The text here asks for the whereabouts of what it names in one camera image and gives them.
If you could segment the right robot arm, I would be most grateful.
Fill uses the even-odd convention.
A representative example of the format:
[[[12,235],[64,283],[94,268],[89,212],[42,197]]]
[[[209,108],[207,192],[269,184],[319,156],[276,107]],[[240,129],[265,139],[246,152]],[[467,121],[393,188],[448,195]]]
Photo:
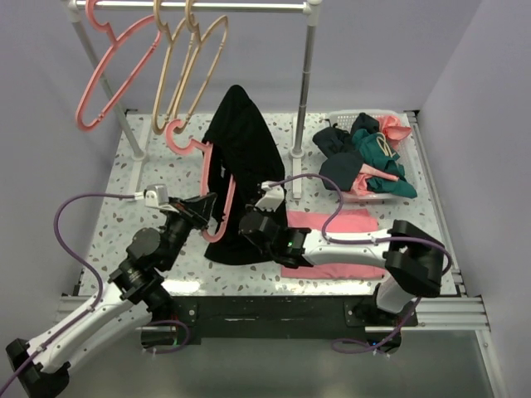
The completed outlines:
[[[366,265],[387,271],[376,287],[369,314],[387,326],[414,298],[441,293],[445,246],[404,220],[363,233],[332,233],[308,227],[281,226],[262,211],[248,212],[239,232],[261,253],[289,269],[321,265]]]

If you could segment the black shorts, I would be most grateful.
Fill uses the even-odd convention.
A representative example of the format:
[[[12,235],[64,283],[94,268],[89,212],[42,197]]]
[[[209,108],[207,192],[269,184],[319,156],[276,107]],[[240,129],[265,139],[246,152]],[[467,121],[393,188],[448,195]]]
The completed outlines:
[[[207,185],[217,194],[212,211],[216,221],[225,215],[230,178],[236,183],[225,233],[208,245],[205,257],[223,265],[270,261],[239,233],[239,223],[263,182],[285,179],[285,166],[261,112],[241,86],[233,85],[225,93],[202,141],[212,145]]]

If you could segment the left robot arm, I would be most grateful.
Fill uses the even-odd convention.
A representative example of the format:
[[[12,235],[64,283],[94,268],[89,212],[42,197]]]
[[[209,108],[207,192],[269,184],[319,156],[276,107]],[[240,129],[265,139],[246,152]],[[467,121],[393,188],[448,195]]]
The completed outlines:
[[[126,257],[108,279],[102,279],[90,264],[97,290],[52,328],[6,347],[13,369],[10,382],[19,381],[30,397],[56,397],[70,381],[74,359],[90,353],[87,342],[104,326],[143,303],[143,316],[153,325],[170,323],[173,298],[163,286],[163,273],[170,270],[191,231],[207,228],[217,196],[181,199],[170,197],[164,185],[129,194],[166,217],[160,228],[138,230],[126,249]]]

